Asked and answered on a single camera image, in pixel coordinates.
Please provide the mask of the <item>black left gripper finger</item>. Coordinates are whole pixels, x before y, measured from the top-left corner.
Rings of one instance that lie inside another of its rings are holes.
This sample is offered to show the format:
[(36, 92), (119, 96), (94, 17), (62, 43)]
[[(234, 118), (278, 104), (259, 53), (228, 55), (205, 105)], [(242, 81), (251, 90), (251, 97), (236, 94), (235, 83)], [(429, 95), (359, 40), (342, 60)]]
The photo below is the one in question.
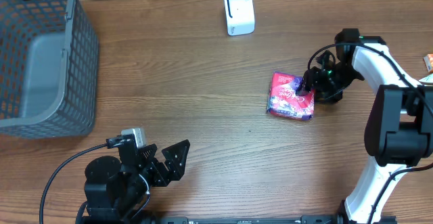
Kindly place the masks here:
[(156, 144), (147, 145), (138, 150), (138, 157), (141, 165), (147, 165), (154, 159), (157, 151)]
[(162, 150), (170, 181), (179, 181), (184, 175), (189, 147), (190, 142), (186, 139)]

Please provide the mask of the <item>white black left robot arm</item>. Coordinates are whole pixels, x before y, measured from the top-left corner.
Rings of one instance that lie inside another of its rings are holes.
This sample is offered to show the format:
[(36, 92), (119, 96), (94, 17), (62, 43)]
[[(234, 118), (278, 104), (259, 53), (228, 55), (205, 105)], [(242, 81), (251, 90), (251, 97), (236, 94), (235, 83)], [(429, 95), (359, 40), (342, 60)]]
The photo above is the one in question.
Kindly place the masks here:
[(106, 140), (108, 148), (118, 149), (119, 157), (102, 156), (85, 169), (84, 191), (77, 223), (157, 223), (144, 208), (152, 187), (166, 187), (185, 173), (189, 140), (162, 150), (164, 162), (155, 158), (154, 144), (139, 147), (133, 135)]

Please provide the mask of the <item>small orange snack packet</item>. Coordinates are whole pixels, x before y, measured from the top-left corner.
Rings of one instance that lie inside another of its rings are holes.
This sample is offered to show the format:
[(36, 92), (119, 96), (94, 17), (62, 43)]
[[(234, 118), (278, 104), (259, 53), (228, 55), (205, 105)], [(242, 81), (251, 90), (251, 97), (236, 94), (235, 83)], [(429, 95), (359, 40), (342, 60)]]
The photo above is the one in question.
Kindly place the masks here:
[(433, 71), (433, 54), (427, 54), (424, 56), (423, 61), (426, 65), (426, 69), (429, 73)]

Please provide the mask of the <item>white conditioner tube gold cap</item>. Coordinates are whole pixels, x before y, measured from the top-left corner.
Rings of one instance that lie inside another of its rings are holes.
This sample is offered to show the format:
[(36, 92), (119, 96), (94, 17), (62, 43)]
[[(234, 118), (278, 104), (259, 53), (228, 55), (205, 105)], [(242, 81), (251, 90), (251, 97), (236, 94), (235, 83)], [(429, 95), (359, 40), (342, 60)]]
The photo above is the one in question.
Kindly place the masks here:
[(429, 74), (428, 76), (426, 76), (422, 79), (419, 79), (419, 82), (423, 83), (423, 84), (432, 84), (433, 83), (433, 74)]

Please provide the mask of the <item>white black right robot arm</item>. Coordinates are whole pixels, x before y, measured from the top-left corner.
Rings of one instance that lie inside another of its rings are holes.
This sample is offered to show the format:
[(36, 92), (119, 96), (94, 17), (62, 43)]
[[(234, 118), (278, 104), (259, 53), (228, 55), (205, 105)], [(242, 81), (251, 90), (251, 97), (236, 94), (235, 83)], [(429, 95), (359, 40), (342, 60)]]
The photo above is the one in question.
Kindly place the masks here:
[(308, 66), (296, 92), (313, 91), (316, 102), (334, 104), (355, 79), (367, 81), (375, 99), (365, 127), (367, 164), (354, 190), (327, 217), (303, 216), (308, 223), (396, 223), (382, 210), (399, 181), (407, 173), (426, 171), (418, 166), (432, 155), (432, 87), (410, 77), (391, 56), (383, 38), (363, 36), (356, 28), (344, 28), (330, 47), (310, 58), (320, 66)]

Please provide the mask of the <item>red purple pad pack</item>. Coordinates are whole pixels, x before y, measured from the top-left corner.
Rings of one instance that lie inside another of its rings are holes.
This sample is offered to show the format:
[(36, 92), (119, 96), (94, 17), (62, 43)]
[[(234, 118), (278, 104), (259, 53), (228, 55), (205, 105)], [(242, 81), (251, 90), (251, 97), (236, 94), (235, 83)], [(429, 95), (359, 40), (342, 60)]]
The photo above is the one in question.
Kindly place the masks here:
[(310, 120), (314, 114), (315, 91), (297, 95), (302, 77), (274, 72), (267, 100), (267, 112), (276, 116)]

